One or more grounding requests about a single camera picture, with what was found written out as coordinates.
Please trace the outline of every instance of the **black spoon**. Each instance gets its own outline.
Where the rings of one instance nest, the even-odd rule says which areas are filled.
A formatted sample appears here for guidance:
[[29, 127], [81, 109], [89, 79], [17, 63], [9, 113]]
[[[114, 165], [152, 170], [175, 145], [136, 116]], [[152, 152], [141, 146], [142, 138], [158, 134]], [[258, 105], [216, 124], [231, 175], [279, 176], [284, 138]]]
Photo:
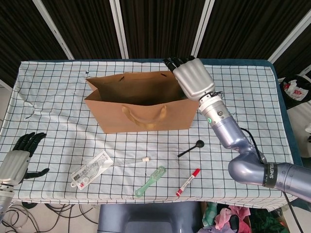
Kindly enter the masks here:
[[196, 143], [195, 143], [195, 146], [194, 147], [191, 147], [189, 150], [186, 150], [185, 152], [182, 152], [181, 154], [178, 155], [178, 158], [183, 156], [185, 153], [189, 152], [190, 150], [198, 147], [198, 148], [202, 148], [204, 146], [204, 141], [202, 140], [198, 140]]

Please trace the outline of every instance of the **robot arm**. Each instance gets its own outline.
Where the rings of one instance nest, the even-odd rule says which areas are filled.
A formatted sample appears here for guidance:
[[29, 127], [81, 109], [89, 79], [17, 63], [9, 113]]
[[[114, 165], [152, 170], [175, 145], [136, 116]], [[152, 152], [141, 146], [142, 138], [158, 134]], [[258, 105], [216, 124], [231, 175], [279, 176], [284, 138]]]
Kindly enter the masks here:
[[45, 136], [45, 133], [26, 134], [5, 156], [0, 166], [0, 222], [14, 197], [14, 186], [23, 182], [24, 179], [40, 177], [49, 171], [46, 168], [40, 172], [27, 172], [30, 159]]
[[241, 128], [214, 91], [214, 82], [198, 58], [164, 59], [186, 96], [199, 101], [200, 111], [216, 133], [221, 144], [240, 153], [228, 165], [237, 182], [263, 185], [290, 193], [311, 202], [311, 170], [289, 163], [267, 163], [261, 152], [248, 141]]

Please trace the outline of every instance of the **grid pattern cloth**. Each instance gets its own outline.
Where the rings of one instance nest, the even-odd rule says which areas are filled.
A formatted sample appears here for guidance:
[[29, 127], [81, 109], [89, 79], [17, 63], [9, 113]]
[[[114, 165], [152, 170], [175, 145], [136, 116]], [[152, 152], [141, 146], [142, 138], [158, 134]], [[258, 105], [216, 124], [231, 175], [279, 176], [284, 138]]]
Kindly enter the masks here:
[[[240, 127], [249, 129], [268, 162], [292, 163], [284, 131], [276, 81], [270, 67], [209, 66], [216, 91]], [[124, 72], [168, 70], [162, 63], [22, 62], [0, 132], [0, 159], [26, 133], [46, 132], [29, 171], [49, 167], [46, 176], [24, 180], [15, 199], [32, 202], [109, 203], [201, 200], [273, 210], [286, 204], [275, 189], [235, 182], [228, 164], [238, 154], [224, 149], [208, 122], [197, 113], [189, 130], [105, 134], [84, 98], [91, 93], [87, 77]], [[205, 146], [177, 155], [201, 139]], [[149, 156], [147, 163], [110, 167], [84, 190], [70, 186], [70, 174], [101, 150], [116, 161]], [[141, 198], [134, 191], [157, 167], [166, 174]], [[176, 191], [190, 174], [201, 172], [178, 198]]]

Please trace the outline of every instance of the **pink cloth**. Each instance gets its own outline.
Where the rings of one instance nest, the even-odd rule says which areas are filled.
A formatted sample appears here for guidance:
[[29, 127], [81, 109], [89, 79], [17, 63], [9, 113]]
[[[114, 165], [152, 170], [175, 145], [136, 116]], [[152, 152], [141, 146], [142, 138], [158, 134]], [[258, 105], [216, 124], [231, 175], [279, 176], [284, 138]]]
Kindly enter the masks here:
[[220, 213], [215, 217], [215, 228], [220, 230], [226, 223], [228, 223], [231, 215], [231, 210], [223, 208]]
[[229, 206], [232, 215], [237, 215], [239, 217], [239, 232], [238, 233], [251, 233], [251, 229], [249, 226], [244, 222], [244, 218], [246, 216], [251, 215], [249, 208], [240, 207], [240, 206]]

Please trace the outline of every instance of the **gray chair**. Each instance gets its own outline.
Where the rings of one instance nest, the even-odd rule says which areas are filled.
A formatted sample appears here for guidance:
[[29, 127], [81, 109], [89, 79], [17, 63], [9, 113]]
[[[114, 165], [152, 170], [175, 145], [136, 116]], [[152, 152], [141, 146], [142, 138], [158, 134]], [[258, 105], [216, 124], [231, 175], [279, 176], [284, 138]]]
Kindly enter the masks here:
[[98, 233], [196, 233], [200, 202], [101, 205]]

